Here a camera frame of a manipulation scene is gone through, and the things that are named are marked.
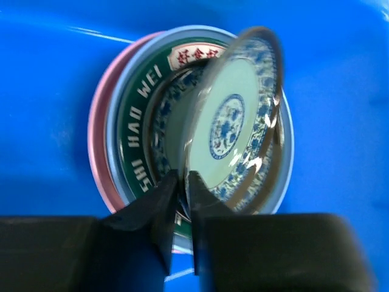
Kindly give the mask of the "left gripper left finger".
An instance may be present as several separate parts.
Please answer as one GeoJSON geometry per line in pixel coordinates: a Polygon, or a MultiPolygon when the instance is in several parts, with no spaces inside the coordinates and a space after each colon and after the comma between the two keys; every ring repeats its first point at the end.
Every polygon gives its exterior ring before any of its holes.
{"type": "Polygon", "coordinates": [[[177,172],[105,217],[1,218],[2,291],[162,291],[171,269],[177,172]]]}

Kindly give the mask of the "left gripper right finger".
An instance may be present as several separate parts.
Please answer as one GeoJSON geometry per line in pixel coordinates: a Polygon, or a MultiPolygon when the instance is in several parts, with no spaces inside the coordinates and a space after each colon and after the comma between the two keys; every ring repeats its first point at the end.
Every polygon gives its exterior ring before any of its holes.
{"type": "Polygon", "coordinates": [[[350,225],[334,214],[240,215],[188,176],[201,291],[375,291],[350,225]]]}

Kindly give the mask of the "light blue plastic plate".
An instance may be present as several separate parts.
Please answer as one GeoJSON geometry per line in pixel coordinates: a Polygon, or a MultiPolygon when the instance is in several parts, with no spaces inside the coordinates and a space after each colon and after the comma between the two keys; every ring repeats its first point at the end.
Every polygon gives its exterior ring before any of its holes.
{"type": "Polygon", "coordinates": [[[170,170],[235,212],[281,205],[294,158],[280,44],[270,29],[235,36],[210,26],[168,30],[125,66],[106,120],[108,165],[125,203],[170,170]]]}

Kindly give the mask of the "pink plastic plate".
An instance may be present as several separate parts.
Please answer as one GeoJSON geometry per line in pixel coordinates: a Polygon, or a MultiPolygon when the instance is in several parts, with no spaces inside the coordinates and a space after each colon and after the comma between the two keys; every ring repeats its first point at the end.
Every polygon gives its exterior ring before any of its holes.
{"type": "MultiPolygon", "coordinates": [[[[206,26],[182,26],[167,30],[167,32],[177,32],[181,28],[227,32],[225,30],[216,30],[212,27],[206,26]]],[[[108,209],[113,213],[123,209],[128,204],[124,203],[117,191],[107,159],[106,118],[108,115],[112,93],[114,92],[117,82],[130,59],[141,48],[141,46],[161,33],[163,32],[156,32],[144,36],[131,43],[121,53],[119,53],[105,70],[92,99],[88,120],[89,162],[98,191],[100,192],[100,195],[102,196],[108,209]]]]}

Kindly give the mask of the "teal patterned plate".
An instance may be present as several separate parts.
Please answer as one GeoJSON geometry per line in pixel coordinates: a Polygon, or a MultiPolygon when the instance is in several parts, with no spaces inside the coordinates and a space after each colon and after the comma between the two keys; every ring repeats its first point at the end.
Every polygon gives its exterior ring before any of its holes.
{"type": "Polygon", "coordinates": [[[283,56],[276,34],[251,27],[204,69],[195,90],[184,174],[239,208],[260,171],[277,124],[283,56]]]}
{"type": "MultiPolygon", "coordinates": [[[[195,61],[180,68],[162,85],[156,95],[150,129],[151,165],[161,178],[169,170],[180,167],[181,146],[185,141],[184,121],[192,112],[194,91],[204,72],[207,60],[195,61]]],[[[253,89],[241,85],[224,88],[243,72],[254,84],[247,61],[233,61],[220,73],[212,101],[204,113],[190,141],[189,169],[197,171],[208,190],[233,210],[249,210],[253,214],[271,213],[281,196],[274,193],[270,173],[277,167],[273,154],[280,148],[270,144],[265,158],[256,169],[254,179],[242,197],[236,191],[248,175],[250,161],[260,149],[265,131],[264,102],[253,100],[253,89]]]]}

